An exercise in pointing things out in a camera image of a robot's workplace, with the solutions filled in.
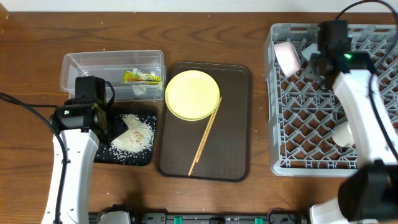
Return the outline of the blue bowl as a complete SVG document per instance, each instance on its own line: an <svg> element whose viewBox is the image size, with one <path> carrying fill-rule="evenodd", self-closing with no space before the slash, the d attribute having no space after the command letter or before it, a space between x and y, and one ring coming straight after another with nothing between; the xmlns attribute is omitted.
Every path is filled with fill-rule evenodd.
<svg viewBox="0 0 398 224"><path fill-rule="evenodd" d="M310 61L310 58L313 54L321 54L321 52L318 50L318 45L316 43L312 43L303 49L301 54L307 61Z"/></svg>

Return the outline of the dark brown tray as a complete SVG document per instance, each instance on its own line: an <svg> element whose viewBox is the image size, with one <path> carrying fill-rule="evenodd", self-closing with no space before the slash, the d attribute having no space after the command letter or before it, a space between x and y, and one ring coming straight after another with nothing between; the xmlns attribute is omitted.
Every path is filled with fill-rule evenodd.
<svg viewBox="0 0 398 224"><path fill-rule="evenodd" d="M239 182L249 173L251 154L252 73L242 65L176 62L173 78L186 70L212 76L221 92L221 104L202 154L195 154L209 119L185 121L164 111L162 136L157 150L157 170L167 177Z"/></svg>

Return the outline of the green snack wrapper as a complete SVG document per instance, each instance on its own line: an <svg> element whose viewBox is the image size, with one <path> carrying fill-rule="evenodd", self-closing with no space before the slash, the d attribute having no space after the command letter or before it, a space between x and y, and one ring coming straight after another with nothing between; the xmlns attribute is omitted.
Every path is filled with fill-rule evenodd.
<svg viewBox="0 0 398 224"><path fill-rule="evenodd" d="M125 71L123 79L123 84L148 84L148 85L157 85L160 83L160 77L155 75L154 73L146 73L137 68L132 71Z"/></svg>

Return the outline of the wooden chopstick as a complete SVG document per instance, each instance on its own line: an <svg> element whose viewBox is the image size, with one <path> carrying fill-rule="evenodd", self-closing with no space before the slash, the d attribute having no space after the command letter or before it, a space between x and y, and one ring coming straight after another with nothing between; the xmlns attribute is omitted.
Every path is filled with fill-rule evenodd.
<svg viewBox="0 0 398 224"><path fill-rule="evenodd" d="M209 135L209 133L211 131L211 127L213 125L213 122L215 120L216 114L218 112L218 108L220 107L221 101L222 101L222 97L219 99L219 102L218 102L214 112L212 112L212 114L210 116L210 119L208 121L208 124L206 126L205 132L203 134L203 137L202 137L200 145L199 145L198 155L196 156L196 159L195 159L196 163L198 163L198 161L200 160L200 156L202 154L203 148L205 147L206 140L207 140L208 135Z"/></svg>
<svg viewBox="0 0 398 224"><path fill-rule="evenodd" d="M189 170L189 172L188 172L188 175L189 175L189 176L191 176L195 164L196 164L196 163L199 161L199 159L200 159L201 153L202 153L202 151L203 151L203 148L204 148L204 146L205 146L206 140L207 140L208 135L209 135L209 133L210 133L210 130L211 130L211 127L212 127L212 125L213 125L213 122L214 122L215 116L216 116L216 114L217 114L217 111L218 111L218 108L216 108L216 109L214 110L214 112L212 113L212 115L210 116L210 119L209 119L208 124L207 124L206 129L205 129L205 132L203 133L202 139L201 139L201 141L200 141L200 145L199 145L199 147L198 147L198 149L197 149L197 153L195 154L194 160L193 160L192 165L191 165L191 167L190 167L190 170Z"/></svg>

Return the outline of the small white green cup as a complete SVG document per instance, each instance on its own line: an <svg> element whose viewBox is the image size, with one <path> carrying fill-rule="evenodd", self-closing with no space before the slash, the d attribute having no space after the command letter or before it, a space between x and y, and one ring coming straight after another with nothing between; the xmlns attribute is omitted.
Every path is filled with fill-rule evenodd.
<svg viewBox="0 0 398 224"><path fill-rule="evenodd" d="M332 139L340 147L351 147L354 145L353 134L349 122L345 121L333 128Z"/></svg>

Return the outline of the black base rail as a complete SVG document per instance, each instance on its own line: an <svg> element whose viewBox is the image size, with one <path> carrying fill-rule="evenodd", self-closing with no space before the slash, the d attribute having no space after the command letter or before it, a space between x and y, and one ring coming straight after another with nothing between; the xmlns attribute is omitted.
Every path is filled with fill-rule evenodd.
<svg viewBox="0 0 398 224"><path fill-rule="evenodd" d="M266 213L169 213L165 210L155 210L152 213L139 213L128 209L124 205L113 205L102 212L88 215L90 223L99 223L108 212L127 212L128 222L132 224L306 224L309 219L306 215L273 208Z"/></svg>

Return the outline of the yellow plate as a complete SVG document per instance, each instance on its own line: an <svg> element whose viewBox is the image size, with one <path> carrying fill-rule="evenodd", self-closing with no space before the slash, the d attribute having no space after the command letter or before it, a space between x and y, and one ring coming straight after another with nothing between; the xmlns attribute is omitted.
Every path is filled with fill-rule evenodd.
<svg viewBox="0 0 398 224"><path fill-rule="evenodd" d="M170 112L186 121L198 121L212 114L220 98L215 79L199 70L178 73L165 90L165 102Z"/></svg>

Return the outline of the clear plastic bin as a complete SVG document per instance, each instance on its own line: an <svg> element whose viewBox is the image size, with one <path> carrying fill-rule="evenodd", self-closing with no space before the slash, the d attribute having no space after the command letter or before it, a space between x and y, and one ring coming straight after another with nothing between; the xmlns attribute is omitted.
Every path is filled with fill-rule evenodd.
<svg viewBox="0 0 398 224"><path fill-rule="evenodd" d="M123 84L125 71L139 69L160 77L157 85ZM95 76L110 82L113 90L106 87L109 100L116 94L115 102L159 101L164 99L166 82L164 55L161 50L121 50L102 52L69 53L63 58L60 89L75 96L75 79Z"/></svg>

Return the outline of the pink bowl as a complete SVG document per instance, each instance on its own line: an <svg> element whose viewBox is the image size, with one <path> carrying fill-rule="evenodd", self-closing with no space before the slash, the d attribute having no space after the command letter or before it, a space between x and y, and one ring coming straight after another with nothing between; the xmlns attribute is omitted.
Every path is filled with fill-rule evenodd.
<svg viewBox="0 0 398 224"><path fill-rule="evenodd" d="M291 42L282 42L274 45L276 59L286 77L291 77L301 68L299 56Z"/></svg>

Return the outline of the grey dishwasher rack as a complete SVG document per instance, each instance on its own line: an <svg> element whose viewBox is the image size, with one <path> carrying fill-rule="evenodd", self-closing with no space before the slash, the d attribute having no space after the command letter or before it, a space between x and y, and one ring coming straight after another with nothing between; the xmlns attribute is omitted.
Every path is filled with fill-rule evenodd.
<svg viewBox="0 0 398 224"><path fill-rule="evenodd" d="M331 91L304 77L308 61L301 51L318 38L318 24L278 23L264 42L269 94L269 153L271 171L278 176L349 177L356 172L355 146L340 147L332 139L336 124L346 121L341 103ZM386 53L394 25L350 24L352 50L367 52L374 61ZM274 53L274 44L290 41L301 69L287 78ZM397 132L397 47L378 68L379 89Z"/></svg>

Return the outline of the black plastic bin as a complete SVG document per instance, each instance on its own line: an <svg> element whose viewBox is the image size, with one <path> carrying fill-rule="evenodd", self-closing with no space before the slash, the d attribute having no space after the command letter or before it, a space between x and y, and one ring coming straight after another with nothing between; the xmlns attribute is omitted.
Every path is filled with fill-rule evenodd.
<svg viewBox="0 0 398 224"><path fill-rule="evenodd" d="M157 115L154 110L115 107L113 111L128 125L128 131L110 145L101 145L95 162L129 166L146 166L152 159Z"/></svg>

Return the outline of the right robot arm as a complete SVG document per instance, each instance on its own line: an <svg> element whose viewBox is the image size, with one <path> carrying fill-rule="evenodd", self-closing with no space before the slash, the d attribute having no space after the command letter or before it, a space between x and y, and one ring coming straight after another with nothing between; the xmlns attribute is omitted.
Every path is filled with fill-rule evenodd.
<svg viewBox="0 0 398 224"><path fill-rule="evenodd" d="M381 99L373 62L366 52L323 52L311 65L344 109L358 170L340 185L336 198L310 207L308 222L397 219L397 133Z"/></svg>

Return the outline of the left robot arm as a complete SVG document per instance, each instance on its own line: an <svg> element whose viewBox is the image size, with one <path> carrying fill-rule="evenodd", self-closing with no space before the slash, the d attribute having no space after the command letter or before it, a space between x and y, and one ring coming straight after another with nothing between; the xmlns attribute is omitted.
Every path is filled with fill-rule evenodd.
<svg viewBox="0 0 398 224"><path fill-rule="evenodd" d="M111 101L70 99L55 109L53 169L42 223L88 223L91 175L100 144L127 131Z"/></svg>

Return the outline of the rice food waste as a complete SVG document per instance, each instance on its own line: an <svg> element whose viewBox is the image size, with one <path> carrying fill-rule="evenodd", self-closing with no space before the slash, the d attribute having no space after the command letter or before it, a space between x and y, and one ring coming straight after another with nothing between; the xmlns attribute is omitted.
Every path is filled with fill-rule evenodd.
<svg viewBox="0 0 398 224"><path fill-rule="evenodd" d="M155 116L122 114L128 130L116 138L107 150L111 158L122 164L138 164L140 159L147 159L154 143Z"/></svg>

